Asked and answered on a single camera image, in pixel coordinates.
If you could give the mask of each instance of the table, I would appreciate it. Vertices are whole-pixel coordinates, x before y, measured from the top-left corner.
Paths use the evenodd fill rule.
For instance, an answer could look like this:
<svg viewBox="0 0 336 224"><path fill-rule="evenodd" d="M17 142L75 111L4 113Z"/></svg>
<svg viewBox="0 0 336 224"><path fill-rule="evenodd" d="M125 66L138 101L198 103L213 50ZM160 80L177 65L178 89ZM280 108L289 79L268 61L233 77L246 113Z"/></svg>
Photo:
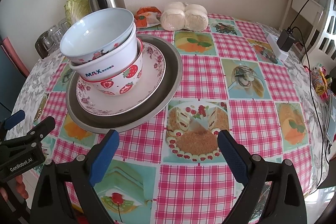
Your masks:
<svg viewBox="0 0 336 224"><path fill-rule="evenodd" d="M209 14L203 32L139 30L173 43L181 53L180 87L165 109L148 122L120 132L120 145L95 190L112 219L123 223L221 223L239 196L237 183L216 145L227 129L248 151L266 160L290 159L307 196L325 179L320 135L309 91L309 76L292 50L282 63L267 43L279 33L256 22ZM104 137L79 128L67 114L68 60L55 52L39 60L14 111L26 119L9 132L22 136L47 116L55 130L43 140L46 157L71 161ZM320 120L321 106L318 105ZM207 130L188 128L193 116ZM31 172L38 178L42 166ZM78 204L73 186L71 201ZM123 199L120 216L116 202ZM261 198L252 222L260 216Z"/></svg>

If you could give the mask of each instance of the stainless steel tray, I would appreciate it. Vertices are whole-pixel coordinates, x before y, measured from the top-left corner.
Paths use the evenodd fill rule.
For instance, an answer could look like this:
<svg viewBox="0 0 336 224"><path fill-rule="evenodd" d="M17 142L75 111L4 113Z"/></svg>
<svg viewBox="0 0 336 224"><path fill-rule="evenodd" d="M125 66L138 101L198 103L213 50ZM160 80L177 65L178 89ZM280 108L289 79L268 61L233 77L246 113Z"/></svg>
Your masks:
<svg viewBox="0 0 336 224"><path fill-rule="evenodd" d="M143 104L133 110L110 117L101 117L86 112L78 103L76 84L79 77L74 73L67 88L67 108L72 120L81 128L92 132L106 134L110 129L123 132L147 122L158 114L173 98L182 79L182 59L176 48L159 37L137 35L142 41L153 44L163 53L166 60L166 72L158 89Z"/></svg>

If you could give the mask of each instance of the screw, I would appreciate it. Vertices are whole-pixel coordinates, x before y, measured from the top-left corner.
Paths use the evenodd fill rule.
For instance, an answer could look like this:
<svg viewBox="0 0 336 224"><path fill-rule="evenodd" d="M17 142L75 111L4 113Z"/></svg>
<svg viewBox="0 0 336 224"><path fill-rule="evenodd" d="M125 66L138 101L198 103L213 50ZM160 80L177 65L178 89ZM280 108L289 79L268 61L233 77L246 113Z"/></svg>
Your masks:
<svg viewBox="0 0 336 224"><path fill-rule="evenodd" d="M51 165L53 161L51 159L45 159L44 164Z"/></svg>
<svg viewBox="0 0 336 224"><path fill-rule="evenodd" d="M288 165L288 166L291 166L292 165L292 162L288 159L285 159L285 164Z"/></svg>
<svg viewBox="0 0 336 224"><path fill-rule="evenodd" d="M252 155L252 159L255 160L255 161L260 161L261 157L257 154L254 154L254 155Z"/></svg>
<svg viewBox="0 0 336 224"><path fill-rule="evenodd" d="M84 160L85 159L85 155L78 155L77 157L76 157L76 160L78 160L78 161L82 161L82 160Z"/></svg>

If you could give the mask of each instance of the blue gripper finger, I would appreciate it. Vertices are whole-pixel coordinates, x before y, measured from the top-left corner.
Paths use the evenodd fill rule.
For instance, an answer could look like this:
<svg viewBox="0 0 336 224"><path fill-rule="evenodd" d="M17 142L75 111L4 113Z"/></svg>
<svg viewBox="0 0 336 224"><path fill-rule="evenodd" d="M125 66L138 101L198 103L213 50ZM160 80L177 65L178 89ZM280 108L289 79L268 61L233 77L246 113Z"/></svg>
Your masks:
<svg viewBox="0 0 336 224"><path fill-rule="evenodd" d="M91 186L95 186L96 183L101 182L107 168L109 167L112 158L119 146L119 133L113 130L112 135L105 143L104 147L100 150L99 155L91 165L89 182Z"/></svg>
<svg viewBox="0 0 336 224"><path fill-rule="evenodd" d="M14 126L16 126L19 122L22 122L26 117L25 112L20 109L18 112L11 115L8 119L5 120L3 128L5 130L11 130Z"/></svg>
<svg viewBox="0 0 336 224"><path fill-rule="evenodd" d="M217 136L218 148L222 152L236 181L246 186L249 181L247 176L247 165L233 146L232 141L235 142L229 133L225 135L224 130L219 132Z"/></svg>

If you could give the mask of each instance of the bowl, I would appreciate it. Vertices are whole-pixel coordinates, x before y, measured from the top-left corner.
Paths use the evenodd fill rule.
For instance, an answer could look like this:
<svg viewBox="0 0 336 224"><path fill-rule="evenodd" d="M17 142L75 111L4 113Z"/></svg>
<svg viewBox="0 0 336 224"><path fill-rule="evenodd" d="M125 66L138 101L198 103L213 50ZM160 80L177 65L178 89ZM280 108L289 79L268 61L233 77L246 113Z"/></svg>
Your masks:
<svg viewBox="0 0 336 224"><path fill-rule="evenodd" d="M137 38L138 56L134 63L129 65L124 71L116 76L100 81L89 81L82 79L91 86L108 95L121 95L133 89L142 75L142 41Z"/></svg>
<svg viewBox="0 0 336 224"><path fill-rule="evenodd" d="M133 14L126 9L98 10L72 25L59 48L70 61L87 63L124 43L132 31L133 22Z"/></svg>
<svg viewBox="0 0 336 224"><path fill-rule="evenodd" d="M69 66L78 72L84 79L98 81L111 78L124 71L135 61L138 55L136 27L133 23L133 30L128 39L119 47L91 62L77 65L70 61Z"/></svg>

